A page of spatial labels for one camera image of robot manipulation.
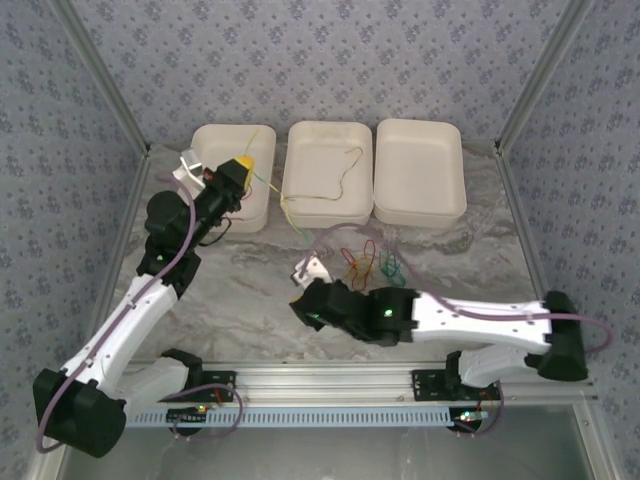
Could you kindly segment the small black adapter board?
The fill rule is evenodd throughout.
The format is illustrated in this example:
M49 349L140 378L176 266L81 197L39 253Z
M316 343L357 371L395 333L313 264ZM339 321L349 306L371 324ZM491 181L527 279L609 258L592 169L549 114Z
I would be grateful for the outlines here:
M207 418L207 413L208 408L206 406L172 408L167 410L165 421L171 424L204 423Z
M489 418L487 411L471 408L451 408L449 413L453 422L450 430L465 434L477 432L483 421Z

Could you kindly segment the aluminium upright frame post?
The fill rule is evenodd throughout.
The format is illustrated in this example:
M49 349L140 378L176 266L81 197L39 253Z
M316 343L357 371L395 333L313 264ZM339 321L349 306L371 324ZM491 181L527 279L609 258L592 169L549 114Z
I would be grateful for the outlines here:
M88 69L94 84L124 134L138 153L146 155L148 143L72 1L46 1Z
M512 148L526 126L537 102L594 3L595 0L567 0L565 8L551 31L539 59L528 76L496 140L496 151L499 155L505 155Z

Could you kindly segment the aluminium table side rail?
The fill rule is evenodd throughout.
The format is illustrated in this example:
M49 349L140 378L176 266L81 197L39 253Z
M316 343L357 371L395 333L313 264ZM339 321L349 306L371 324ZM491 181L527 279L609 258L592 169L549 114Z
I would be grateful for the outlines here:
M511 167L508 160L500 152L496 153L496 162L534 291L537 294L545 294L549 285L535 248ZM580 442L585 448L594 480L627 480L600 400L601 398L596 394L583 393L582 398L573 404L573 414L578 422Z
M133 177L133 184L113 243L106 275L100 285L91 317L84 324L82 331L84 341L87 341L99 329L107 317L149 168L149 149L146 148L140 156L139 165ZM64 448L47 455L34 452L30 458L28 470L21 480L57 480L66 453Z

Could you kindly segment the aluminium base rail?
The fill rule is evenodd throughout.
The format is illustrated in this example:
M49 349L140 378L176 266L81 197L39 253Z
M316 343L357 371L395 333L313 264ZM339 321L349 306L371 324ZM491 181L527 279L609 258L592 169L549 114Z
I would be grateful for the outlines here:
M236 373L236 388L251 406L394 406L414 401L411 373L438 362L209 362L205 370ZM562 383L533 373L501 382L508 404L562 405L598 399L589 381Z

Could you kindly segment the grey metal lower panel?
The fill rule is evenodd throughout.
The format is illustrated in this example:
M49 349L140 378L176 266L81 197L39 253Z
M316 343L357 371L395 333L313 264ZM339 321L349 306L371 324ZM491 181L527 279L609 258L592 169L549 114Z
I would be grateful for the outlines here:
M72 451L57 480L594 480L576 441L459 438L446 429L247 429L179 442L131 430L101 459Z

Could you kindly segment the cream plastic tray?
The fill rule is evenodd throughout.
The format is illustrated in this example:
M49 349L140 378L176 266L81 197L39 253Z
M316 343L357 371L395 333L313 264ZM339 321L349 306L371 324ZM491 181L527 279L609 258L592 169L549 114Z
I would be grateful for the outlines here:
M281 192L302 229L364 225L373 210L373 137L357 122L301 121L288 133Z
M450 123L385 119L376 131L375 217L449 229L467 209L461 133Z
M252 234L264 228L275 159L274 129L267 125L208 124L194 133L191 147L203 166L212 170L238 156L254 160L254 176L241 200L241 209L229 215L232 221L229 232Z

